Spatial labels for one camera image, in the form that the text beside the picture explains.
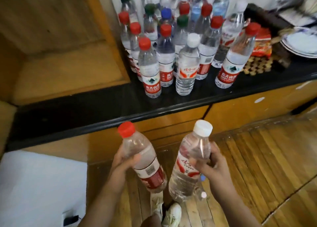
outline red bottle cap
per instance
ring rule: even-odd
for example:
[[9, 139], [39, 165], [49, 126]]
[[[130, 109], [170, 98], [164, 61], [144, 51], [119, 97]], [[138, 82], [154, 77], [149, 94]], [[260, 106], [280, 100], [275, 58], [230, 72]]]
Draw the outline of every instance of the red bottle cap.
[[118, 132], [122, 138], [128, 138], [135, 133], [135, 127], [131, 122], [124, 122], [118, 127]]
[[143, 51], [149, 50], [151, 47], [151, 40], [147, 37], [139, 38], [139, 47]]
[[212, 12], [212, 5], [209, 3], [204, 3], [204, 5], [201, 7], [201, 15], [203, 17], [207, 17]]
[[210, 26], [213, 29], [218, 29], [222, 26], [223, 22], [224, 22], [224, 19], [222, 18], [222, 16], [214, 16], [211, 19]]
[[172, 26], [169, 24], [162, 24], [161, 25], [161, 35], [163, 37], [169, 37], [172, 33]]
[[189, 5], [188, 2], [181, 3], [179, 6], [179, 14], [180, 15], [187, 15], [187, 14], [189, 14], [190, 9], [191, 9], [191, 6]]
[[261, 25], [256, 22], [251, 22], [245, 29], [245, 33], [250, 36], [255, 36], [259, 33]]
[[141, 25], [138, 22], [133, 22], [130, 24], [131, 33], [134, 35], [140, 34], [141, 32]]
[[130, 21], [128, 12], [121, 12], [118, 14], [119, 20], [122, 24], [127, 25]]

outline white wall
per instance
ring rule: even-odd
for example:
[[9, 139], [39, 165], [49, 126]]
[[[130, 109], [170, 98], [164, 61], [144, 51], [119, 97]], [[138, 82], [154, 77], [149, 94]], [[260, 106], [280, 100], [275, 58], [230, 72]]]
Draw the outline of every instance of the white wall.
[[87, 164], [26, 151], [0, 163], [0, 226], [60, 227], [62, 213], [86, 211]]

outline white sneaker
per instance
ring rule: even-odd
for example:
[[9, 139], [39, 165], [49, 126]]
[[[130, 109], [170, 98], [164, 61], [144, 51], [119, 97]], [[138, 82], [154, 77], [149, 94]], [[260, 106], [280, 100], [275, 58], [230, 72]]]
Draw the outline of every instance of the white sneaker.
[[151, 193], [151, 215], [157, 214], [162, 221], [163, 218], [163, 192], [153, 194]]
[[182, 208], [179, 203], [173, 203], [172, 206], [166, 211], [166, 216], [163, 220], [163, 227], [177, 227], [182, 217]]

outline barcode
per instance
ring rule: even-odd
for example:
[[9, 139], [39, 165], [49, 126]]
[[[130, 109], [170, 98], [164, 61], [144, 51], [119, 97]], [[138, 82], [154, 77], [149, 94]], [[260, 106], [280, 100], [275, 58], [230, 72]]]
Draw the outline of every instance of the barcode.
[[154, 165], [150, 165], [145, 171], [148, 175], [151, 175], [155, 171]]
[[212, 60], [212, 57], [210, 57], [210, 58], [206, 58], [205, 63], [210, 63], [210, 62], [211, 62], [211, 60]]

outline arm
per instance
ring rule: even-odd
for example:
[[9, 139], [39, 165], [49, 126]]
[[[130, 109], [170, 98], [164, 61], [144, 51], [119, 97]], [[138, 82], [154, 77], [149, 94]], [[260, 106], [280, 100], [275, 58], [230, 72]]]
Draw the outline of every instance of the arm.
[[213, 167], [194, 159], [190, 159], [190, 163], [209, 179], [212, 195], [223, 209], [230, 227], [262, 226], [236, 192], [227, 161], [216, 143], [213, 144], [211, 154]]
[[137, 164], [140, 158], [141, 156], [137, 154], [125, 161], [122, 146], [119, 148], [113, 159], [108, 181], [102, 187], [78, 227], [109, 226], [123, 191], [125, 173], [130, 167]]

